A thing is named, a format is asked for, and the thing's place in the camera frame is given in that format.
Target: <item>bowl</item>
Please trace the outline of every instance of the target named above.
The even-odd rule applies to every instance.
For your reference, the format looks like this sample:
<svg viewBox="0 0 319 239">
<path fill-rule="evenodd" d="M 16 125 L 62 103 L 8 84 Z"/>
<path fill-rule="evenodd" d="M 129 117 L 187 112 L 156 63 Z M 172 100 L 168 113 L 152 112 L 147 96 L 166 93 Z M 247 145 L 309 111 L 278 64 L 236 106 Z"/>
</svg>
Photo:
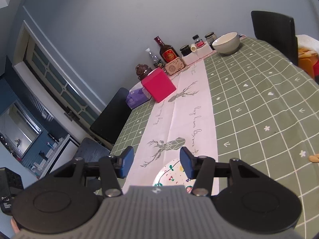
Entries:
<svg viewBox="0 0 319 239">
<path fill-rule="evenodd" d="M 213 42 L 214 49 L 221 54 L 230 55 L 236 52 L 240 44 L 237 32 L 227 33 Z"/>
</svg>

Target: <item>chair backrest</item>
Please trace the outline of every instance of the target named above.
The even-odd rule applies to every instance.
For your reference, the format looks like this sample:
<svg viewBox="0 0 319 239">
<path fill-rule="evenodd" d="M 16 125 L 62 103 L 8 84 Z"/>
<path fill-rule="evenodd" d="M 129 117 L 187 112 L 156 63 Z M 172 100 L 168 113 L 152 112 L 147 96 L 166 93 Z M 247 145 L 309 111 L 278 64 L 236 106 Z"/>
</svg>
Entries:
<svg viewBox="0 0 319 239">
<path fill-rule="evenodd" d="M 120 88 L 90 127 L 91 131 L 111 144 L 115 144 L 132 112 L 125 101 L 128 94 L 127 89 Z"/>
<path fill-rule="evenodd" d="M 298 41 L 292 17 L 264 11 L 252 11 L 255 36 L 283 53 L 294 65 L 298 65 Z"/>
</svg>

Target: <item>red cube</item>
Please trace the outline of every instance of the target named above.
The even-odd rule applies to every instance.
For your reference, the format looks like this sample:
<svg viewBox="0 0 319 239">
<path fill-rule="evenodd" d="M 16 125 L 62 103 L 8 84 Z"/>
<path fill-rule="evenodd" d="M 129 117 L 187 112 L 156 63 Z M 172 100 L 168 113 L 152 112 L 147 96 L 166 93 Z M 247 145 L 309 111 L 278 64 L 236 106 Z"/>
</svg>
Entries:
<svg viewBox="0 0 319 239">
<path fill-rule="evenodd" d="M 146 76 L 141 83 L 157 103 L 164 100 L 176 90 L 172 81 L 161 68 L 156 68 Z"/>
</svg>

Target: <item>green checkered tablecloth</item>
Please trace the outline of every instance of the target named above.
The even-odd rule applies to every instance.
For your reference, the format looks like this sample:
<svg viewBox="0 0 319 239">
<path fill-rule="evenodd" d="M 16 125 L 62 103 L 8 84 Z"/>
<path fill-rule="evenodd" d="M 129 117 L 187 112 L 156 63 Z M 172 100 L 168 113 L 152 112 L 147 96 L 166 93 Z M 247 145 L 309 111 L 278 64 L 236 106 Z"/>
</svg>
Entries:
<svg viewBox="0 0 319 239">
<path fill-rule="evenodd" d="M 292 190 L 303 212 L 296 230 L 318 232 L 319 87 L 268 43 L 243 38 L 233 55 L 204 60 L 212 96 L 218 161 L 237 157 Z M 155 102 L 132 111 L 111 154 L 137 146 Z M 226 180 L 220 178 L 220 189 Z"/>
</svg>

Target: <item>white plate with fruit pattern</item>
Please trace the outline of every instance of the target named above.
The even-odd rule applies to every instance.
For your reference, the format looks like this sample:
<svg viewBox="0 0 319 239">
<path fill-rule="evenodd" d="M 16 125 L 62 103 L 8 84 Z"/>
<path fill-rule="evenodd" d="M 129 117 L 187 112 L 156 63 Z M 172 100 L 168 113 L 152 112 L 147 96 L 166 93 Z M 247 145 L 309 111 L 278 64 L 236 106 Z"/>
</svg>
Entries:
<svg viewBox="0 0 319 239">
<path fill-rule="evenodd" d="M 165 165 L 157 174 L 153 186 L 184 185 L 188 193 L 191 192 L 195 180 L 190 180 L 179 159 L 174 159 Z"/>
</svg>

